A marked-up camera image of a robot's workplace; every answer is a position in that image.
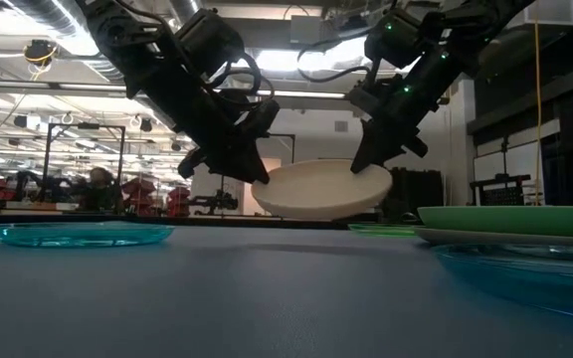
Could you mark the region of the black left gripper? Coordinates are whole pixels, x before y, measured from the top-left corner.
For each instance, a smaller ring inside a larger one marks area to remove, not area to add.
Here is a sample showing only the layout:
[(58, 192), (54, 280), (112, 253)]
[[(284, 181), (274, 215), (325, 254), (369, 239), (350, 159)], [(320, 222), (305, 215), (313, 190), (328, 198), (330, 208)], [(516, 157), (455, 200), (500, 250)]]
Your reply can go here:
[(268, 135), (279, 104), (265, 99), (248, 111), (224, 104), (201, 89), (179, 90), (176, 94), (176, 120), (197, 145), (178, 166), (179, 174), (189, 178), (200, 164), (211, 173), (247, 183), (267, 182), (267, 169), (257, 140)]

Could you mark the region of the white plastic plate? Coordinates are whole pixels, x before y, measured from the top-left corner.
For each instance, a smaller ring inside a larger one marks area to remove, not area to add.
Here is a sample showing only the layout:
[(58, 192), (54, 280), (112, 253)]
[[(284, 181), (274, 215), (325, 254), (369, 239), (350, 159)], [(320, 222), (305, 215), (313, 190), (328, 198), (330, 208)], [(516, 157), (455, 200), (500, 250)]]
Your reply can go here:
[(381, 166), (350, 170), (348, 159), (317, 159), (278, 167), (270, 181), (251, 185), (267, 212), (286, 219), (335, 220), (376, 207), (390, 191), (393, 178)]

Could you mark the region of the small transparent green plate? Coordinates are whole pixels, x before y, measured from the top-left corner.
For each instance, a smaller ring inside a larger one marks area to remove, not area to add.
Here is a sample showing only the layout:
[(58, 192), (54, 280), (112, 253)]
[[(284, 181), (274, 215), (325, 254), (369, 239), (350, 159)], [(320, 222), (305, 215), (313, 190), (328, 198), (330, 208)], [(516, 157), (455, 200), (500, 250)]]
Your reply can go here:
[(414, 237), (412, 226), (384, 224), (349, 224), (350, 231), (374, 237)]

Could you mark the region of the large opaque green plate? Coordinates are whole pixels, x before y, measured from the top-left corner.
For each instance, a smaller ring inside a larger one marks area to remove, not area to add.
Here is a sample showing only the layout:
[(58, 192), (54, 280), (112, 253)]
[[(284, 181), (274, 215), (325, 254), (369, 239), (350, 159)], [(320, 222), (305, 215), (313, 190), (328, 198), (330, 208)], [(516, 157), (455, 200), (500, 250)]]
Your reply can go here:
[(573, 206), (423, 207), (429, 229), (573, 237)]

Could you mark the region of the blue transparent bowl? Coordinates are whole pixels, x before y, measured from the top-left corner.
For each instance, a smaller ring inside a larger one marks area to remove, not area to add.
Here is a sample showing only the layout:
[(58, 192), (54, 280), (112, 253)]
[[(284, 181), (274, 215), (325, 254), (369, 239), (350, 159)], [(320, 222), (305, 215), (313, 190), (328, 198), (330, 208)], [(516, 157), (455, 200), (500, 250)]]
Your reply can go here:
[(157, 244), (175, 228), (130, 222), (0, 224), (0, 243), (27, 248), (107, 248)]

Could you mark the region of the small transparent blue plate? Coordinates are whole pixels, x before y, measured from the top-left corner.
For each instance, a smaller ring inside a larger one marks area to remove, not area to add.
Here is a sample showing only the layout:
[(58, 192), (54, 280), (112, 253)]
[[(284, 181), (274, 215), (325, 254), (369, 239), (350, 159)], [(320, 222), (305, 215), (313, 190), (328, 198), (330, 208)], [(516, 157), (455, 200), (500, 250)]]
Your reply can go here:
[(433, 253), (451, 274), (486, 293), (573, 316), (573, 247), (456, 244)]

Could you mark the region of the black cabinet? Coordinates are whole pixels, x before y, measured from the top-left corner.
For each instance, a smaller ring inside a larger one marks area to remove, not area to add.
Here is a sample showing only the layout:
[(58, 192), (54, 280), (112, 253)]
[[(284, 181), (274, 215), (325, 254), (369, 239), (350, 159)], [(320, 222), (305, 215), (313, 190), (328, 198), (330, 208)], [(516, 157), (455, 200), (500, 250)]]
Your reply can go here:
[(418, 217), (421, 207), (444, 205), (444, 184), (440, 171), (394, 167), (390, 174), (393, 184), (381, 203), (383, 222), (401, 223), (405, 214)]

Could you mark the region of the black cart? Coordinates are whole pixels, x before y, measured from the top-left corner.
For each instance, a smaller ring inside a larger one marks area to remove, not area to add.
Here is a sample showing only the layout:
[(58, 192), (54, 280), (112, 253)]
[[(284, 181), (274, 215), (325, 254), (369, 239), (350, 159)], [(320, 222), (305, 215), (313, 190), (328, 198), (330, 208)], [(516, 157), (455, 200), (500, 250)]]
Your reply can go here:
[(529, 175), (496, 174), (493, 179), (474, 181), (470, 188), (474, 192), (473, 204), (477, 206), (523, 206), (523, 183)]

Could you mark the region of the blue table mat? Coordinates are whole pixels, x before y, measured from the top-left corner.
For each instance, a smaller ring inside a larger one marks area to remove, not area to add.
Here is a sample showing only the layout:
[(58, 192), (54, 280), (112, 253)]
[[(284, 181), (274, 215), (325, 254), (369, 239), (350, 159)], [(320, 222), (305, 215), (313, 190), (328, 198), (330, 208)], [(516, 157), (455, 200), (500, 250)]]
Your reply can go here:
[(573, 358), (573, 317), (463, 283), (418, 239), (183, 227), (0, 244), (0, 358)]

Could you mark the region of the whiteboard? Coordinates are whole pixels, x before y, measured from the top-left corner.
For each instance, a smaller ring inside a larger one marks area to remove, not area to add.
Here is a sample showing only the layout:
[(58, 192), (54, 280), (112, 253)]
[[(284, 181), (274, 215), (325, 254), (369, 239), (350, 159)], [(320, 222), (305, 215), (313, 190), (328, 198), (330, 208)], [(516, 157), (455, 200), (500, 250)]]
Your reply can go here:
[(496, 174), (529, 175), (523, 183), (524, 205), (544, 205), (544, 183), (541, 159), (534, 142), (499, 149), (474, 159), (474, 181), (493, 179)]

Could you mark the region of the person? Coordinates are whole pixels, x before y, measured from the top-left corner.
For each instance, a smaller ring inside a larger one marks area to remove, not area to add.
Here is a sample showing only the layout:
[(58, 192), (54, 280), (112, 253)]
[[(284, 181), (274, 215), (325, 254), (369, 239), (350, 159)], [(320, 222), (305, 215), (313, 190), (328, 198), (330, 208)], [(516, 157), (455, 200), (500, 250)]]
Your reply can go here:
[(95, 167), (90, 172), (80, 201), (80, 209), (87, 212), (113, 210), (117, 194), (112, 174), (104, 168)]

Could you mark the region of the long ceiling light bar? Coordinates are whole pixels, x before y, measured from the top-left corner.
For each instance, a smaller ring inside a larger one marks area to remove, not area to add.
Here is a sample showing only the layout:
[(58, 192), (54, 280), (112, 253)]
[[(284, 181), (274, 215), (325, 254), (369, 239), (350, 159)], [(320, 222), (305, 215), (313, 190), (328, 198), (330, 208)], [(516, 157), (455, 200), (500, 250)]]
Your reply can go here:
[[(62, 92), (64, 95), (75, 96), (126, 96), (125, 86), (28, 81), (0, 81), (0, 92), (33, 94)], [(345, 94), (339, 92), (275, 90), (274, 95), (275, 97), (345, 99)]]

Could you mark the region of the white hanging box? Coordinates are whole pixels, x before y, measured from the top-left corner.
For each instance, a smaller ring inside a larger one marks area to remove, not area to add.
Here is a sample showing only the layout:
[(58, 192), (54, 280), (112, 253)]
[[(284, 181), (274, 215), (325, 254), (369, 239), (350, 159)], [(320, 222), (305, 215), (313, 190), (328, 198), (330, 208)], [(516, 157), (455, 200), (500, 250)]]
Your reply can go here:
[(573, 26), (573, 0), (534, 0), (523, 13), (526, 22)]

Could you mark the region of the black table frame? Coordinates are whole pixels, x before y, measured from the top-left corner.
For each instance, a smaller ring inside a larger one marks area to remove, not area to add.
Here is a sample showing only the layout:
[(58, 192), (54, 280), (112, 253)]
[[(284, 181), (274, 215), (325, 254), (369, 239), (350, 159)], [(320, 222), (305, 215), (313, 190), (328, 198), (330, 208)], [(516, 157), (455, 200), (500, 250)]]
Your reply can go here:
[(349, 220), (336, 221), (303, 221), (286, 220), (271, 217), (139, 217), (87, 214), (23, 214), (0, 215), (0, 224), (13, 223), (79, 223), (79, 222), (130, 222), (152, 225), (192, 226), (192, 227), (243, 227), (243, 228), (277, 228), (303, 230), (348, 230), (350, 226), (383, 226), (394, 227), (394, 224), (356, 222)]

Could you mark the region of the black frame stand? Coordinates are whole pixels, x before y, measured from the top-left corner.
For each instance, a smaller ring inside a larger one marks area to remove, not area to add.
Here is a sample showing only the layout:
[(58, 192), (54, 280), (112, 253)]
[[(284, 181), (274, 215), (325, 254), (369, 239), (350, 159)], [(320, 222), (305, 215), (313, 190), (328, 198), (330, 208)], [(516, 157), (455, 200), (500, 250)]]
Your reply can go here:
[(43, 179), (41, 182), (41, 190), (39, 194), (40, 201), (44, 201), (46, 197), (46, 192), (48, 189), (49, 184), (49, 162), (50, 162), (50, 155), (51, 155), (51, 146), (53, 139), (59, 137), (61, 134), (58, 133), (54, 137), (52, 134), (53, 129), (55, 127), (62, 127), (63, 129), (69, 129), (70, 127), (76, 127), (80, 130), (100, 130), (102, 128), (109, 129), (110, 134), (112, 134), (113, 129), (117, 129), (120, 131), (120, 140), (119, 140), (119, 152), (118, 152), (118, 164), (117, 164), (117, 177), (114, 180), (114, 186), (119, 188), (119, 179), (122, 174), (122, 166), (123, 166), (123, 154), (124, 154), (124, 144), (125, 144), (125, 135), (126, 135), (126, 127), (123, 125), (107, 125), (107, 124), (98, 124), (98, 123), (91, 123), (91, 122), (81, 122), (78, 124), (64, 124), (64, 123), (49, 123), (48, 124), (48, 132), (47, 132), (47, 139), (46, 139), (46, 147), (45, 147), (45, 156), (44, 156), (44, 166), (43, 166)]

